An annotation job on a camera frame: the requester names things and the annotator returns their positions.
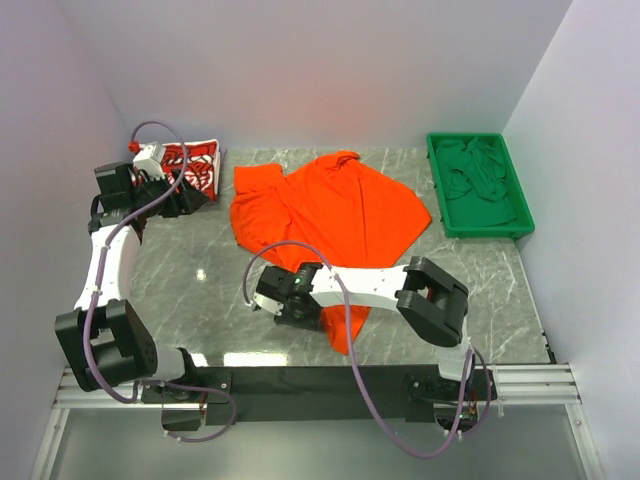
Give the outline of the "orange t-shirt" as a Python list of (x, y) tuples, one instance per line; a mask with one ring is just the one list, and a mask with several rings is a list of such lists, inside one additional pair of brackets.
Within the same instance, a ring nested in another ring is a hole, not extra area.
[(353, 151), (292, 173), (275, 163), (238, 166), (234, 190), (237, 244), (289, 271), (321, 256), (339, 267), (391, 267), (432, 221), (413, 190)]

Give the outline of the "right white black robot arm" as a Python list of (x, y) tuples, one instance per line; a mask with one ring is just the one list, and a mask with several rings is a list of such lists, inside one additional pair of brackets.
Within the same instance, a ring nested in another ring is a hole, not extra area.
[(423, 341), (435, 348), (440, 379), (437, 389), (464, 382), (473, 386), (476, 360), (465, 366), (472, 350), (467, 333), (469, 291), (460, 281), (425, 257), (390, 268), (327, 267), (305, 262), (295, 272), (268, 265), (253, 293), (253, 305), (274, 315), (277, 324), (308, 330), (321, 327), (321, 316), (344, 297), (352, 309), (368, 307), (401, 315)]

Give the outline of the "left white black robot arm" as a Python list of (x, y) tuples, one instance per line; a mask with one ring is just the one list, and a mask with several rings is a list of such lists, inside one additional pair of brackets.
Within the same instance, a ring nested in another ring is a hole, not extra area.
[(158, 346), (129, 301), (132, 272), (147, 220), (189, 215), (208, 198), (174, 168), (154, 179), (131, 163), (94, 171), (90, 207), (92, 256), (73, 309), (57, 316), (55, 334), (79, 387), (91, 392), (137, 381), (188, 383), (195, 377), (184, 348)]

